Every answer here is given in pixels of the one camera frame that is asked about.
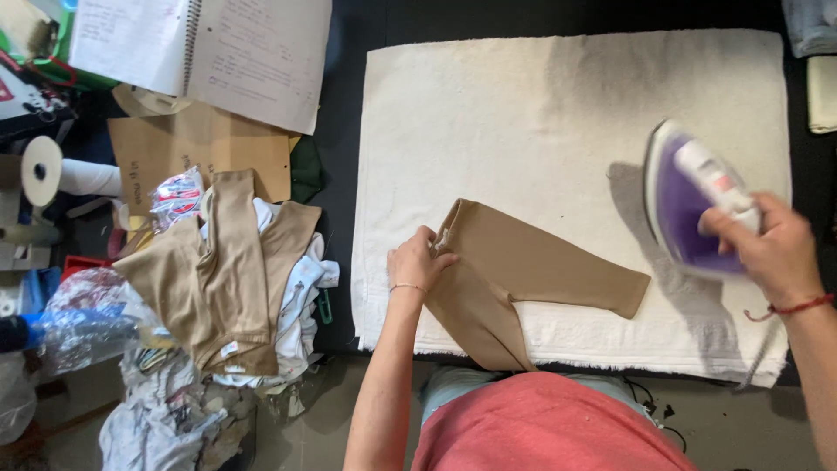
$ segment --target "cardboard box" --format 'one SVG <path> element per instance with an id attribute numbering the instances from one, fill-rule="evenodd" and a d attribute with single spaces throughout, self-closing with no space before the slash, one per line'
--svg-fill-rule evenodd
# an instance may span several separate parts
<path id="1" fill-rule="evenodd" d="M 196 165 L 205 188 L 214 172 L 252 168 L 256 196 L 290 199 L 289 134 L 278 127 L 195 101 L 174 115 L 110 119 L 108 128 L 132 215 L 148 215 L 148 194 Z"/>

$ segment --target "person's right hand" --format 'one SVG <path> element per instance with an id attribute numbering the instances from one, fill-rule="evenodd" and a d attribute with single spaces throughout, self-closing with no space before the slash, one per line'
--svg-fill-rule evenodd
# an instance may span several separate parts
<path id="1" fill-rule="evenodd" d="M 721 249 L 738 250 L 749 277 L 775 308 L 792 308 L 824 295 L 819 280 L 814 236 L 808 221 L 770 193 L 753 193 L 761 208 L 758 235 L 716 208 L 701 223 L 721 237 Z"/>

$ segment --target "label sticker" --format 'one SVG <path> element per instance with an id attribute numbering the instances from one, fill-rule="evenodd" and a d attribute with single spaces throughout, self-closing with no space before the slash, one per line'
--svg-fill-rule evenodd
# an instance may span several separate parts
<path id="1" fill-rule="evenodd" d="M 221 347 L 221 358 L 227 358 L 229 354 L 237 351 L 239 351 L 239 342 L 234 340 Z"/>

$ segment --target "clothes iron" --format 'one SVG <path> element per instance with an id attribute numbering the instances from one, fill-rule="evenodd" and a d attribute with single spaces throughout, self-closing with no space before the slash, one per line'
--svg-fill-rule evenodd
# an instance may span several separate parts
<path id="1" fill-rule="evenodd" d="M 672 121 L 651 133 L 644 201 L 654 238 L 686 272 L 709 278 L 744 273 L 738 254 L 719 254 L 718 238 L 703 233 L 699 221 L 716 206 L 759 232 L 761 210 L 738 174 Z"/>

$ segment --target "spiral notebook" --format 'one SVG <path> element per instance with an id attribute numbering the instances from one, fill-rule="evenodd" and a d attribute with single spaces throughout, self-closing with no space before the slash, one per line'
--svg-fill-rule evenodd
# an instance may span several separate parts
<path id="1" fill-rule="evenodd" d="M 312 134 L 331 0 L 79 0 L 69 64 Z"/>

